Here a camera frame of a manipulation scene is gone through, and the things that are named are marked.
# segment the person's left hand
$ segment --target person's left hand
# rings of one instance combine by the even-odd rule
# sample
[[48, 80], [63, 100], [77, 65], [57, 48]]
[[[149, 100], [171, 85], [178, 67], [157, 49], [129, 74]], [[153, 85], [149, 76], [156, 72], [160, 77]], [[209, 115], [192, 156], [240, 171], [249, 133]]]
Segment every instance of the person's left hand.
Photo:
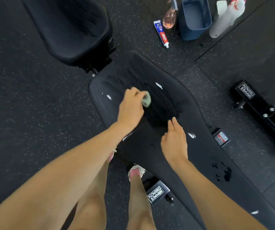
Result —
[[144, 114], [142, 99], [145, 95], [146, 91], [139, 91], [135, 87], [125, 91], [124, 99], [119, 106], [117, 123], [122, 125], [128, 134], [138, 125]]

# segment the green sponge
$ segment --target green sponge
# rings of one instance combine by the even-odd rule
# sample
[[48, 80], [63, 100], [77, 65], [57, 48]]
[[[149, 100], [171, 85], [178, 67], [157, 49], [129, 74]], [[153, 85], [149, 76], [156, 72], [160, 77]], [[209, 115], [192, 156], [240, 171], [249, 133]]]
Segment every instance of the green sponge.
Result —
[[151, 104], [151, 97], [150, 97], [150, 94], [148, 91], [146, 91], [147, 93], [145, 94], [145, 96], [143, 97], [143, 100], [142, 100], [142, 105], [144, 107], [149, 107], [150, 104]]

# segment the pink liquid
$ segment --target pink liquid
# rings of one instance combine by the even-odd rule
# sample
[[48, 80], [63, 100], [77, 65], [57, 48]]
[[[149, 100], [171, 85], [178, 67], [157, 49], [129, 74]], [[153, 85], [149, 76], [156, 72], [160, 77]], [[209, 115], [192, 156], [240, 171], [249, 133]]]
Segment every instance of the pink liquid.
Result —
[[163, 26], [166, 29], [172, 28], [176, 23], [176, 10], [169, 9], [163, 18]]

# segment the blue bucket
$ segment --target blue bucket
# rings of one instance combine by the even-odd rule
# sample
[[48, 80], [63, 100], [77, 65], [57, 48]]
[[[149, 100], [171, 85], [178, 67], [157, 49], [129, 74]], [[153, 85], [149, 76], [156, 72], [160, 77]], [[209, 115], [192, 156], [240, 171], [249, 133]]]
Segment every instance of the blue bucket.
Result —
[[182, 0], [178, 23], [184, 41], [199, 38], [212, 24], [208, 0]]

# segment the caster wheel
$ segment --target caster wheel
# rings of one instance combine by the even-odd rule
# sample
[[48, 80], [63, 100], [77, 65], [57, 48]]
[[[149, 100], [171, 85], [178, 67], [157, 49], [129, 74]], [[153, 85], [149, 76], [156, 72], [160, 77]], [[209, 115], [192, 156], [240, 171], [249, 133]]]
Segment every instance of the caster wheel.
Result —
[[166, 194], [165, 196], [164, 196], [164, 198], [166, 199], [166, 201], [170, 204], [170, 205], [174, 205], [174, 198], [173, 197], [171, 197], [169, 194]]
[[246, 104], [246, 101], [244, 99], [242, 99], [241, 101], [237, 102], [235, 105], [234, 105], [234, 109], [242, 109], [243, 106]]

